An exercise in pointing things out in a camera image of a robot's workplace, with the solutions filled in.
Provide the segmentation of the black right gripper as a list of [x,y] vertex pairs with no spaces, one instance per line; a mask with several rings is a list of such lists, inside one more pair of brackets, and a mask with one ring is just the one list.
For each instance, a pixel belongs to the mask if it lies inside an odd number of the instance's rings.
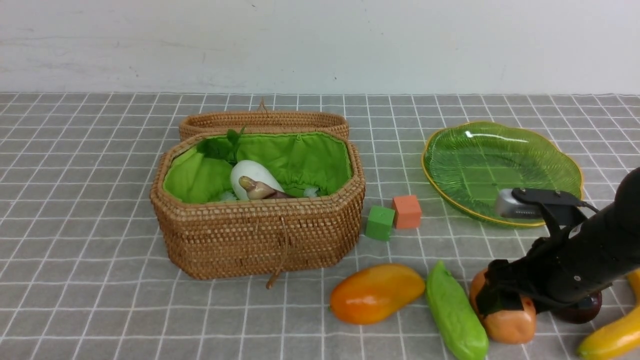
[[521,259],[492,260],[484,276],[475,297],[480,316],[523,310],[521,296],[533,300],[535,312],[552,312],[610,286],[613,256],[601,241],[582,235],[539,238]]

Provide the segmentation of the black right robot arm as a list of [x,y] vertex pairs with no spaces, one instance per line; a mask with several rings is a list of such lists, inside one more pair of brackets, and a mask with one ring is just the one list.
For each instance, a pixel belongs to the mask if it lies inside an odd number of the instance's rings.
[[596,297],[639,268],[640,171],[626,174],[615,198],[586,216],[589,203],[553,189],[502,189],[494,203],[498,215],[510,219],[542,219],[548,230],[518,260],[492,260],[485,281],[471,296],[485,318],[500,311],[523,310],[529,298],[535,312],[565,312],[574,321],[599,312]]

